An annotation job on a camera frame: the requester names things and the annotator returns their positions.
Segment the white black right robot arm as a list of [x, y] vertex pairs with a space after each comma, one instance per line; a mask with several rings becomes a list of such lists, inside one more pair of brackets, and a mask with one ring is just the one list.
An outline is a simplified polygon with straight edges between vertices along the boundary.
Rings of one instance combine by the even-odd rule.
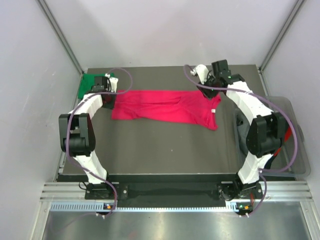
[[220, 196], [230, 201], [235, 197], [245, 198], [257, 187], [260, 171], [285, 141], [287, 121], [254, 96], [240, 74], [231, 73], [227, 60], [213, 62], [211, 66], [211, 70], [203, 64], [193, 69], [192, 74], [199, 78], [198, 89], [208, 99], [223, 92], [249, 124], [244, 138], [247, 149], [244, 163], [232, 185], [219, 190]]

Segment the pink t-shirt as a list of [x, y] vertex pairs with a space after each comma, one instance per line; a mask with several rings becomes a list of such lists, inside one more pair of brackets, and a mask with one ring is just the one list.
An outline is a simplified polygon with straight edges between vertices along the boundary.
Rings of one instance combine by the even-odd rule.
[[216, 109], [221, 98], [207, 99], [198, 91], [131, 90], [116, 97], [113, 120], [150, 119], [199, 125], [216, 131]]

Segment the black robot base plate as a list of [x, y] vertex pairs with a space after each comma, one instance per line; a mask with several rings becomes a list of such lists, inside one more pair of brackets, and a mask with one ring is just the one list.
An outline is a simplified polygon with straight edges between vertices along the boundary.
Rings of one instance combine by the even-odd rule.
[[[118, 207], [221, 207], [227, 200], [219, 190], [230, 186], [236, 174], [111, 174], [114, 189], [111, 199]], [[259, 183], [245, 197], [232, 200], [249, 201], [262, 197]]]

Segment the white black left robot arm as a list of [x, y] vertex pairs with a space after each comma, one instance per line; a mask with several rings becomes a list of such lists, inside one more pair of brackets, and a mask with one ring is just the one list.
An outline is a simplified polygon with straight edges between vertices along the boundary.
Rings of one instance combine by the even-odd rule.
[[85, 186], [86, 200], [112, 199], [114, 187], [107, 181], [108, 171], [96, 154], [96, 137], [92, 118], [100, 108], [112, 109], [115, 104], [118, 79], [110, 74], [94, 77], [93, 86], [79, 104], [58, 118], [61, 150], [76, 161], [88, 178]]

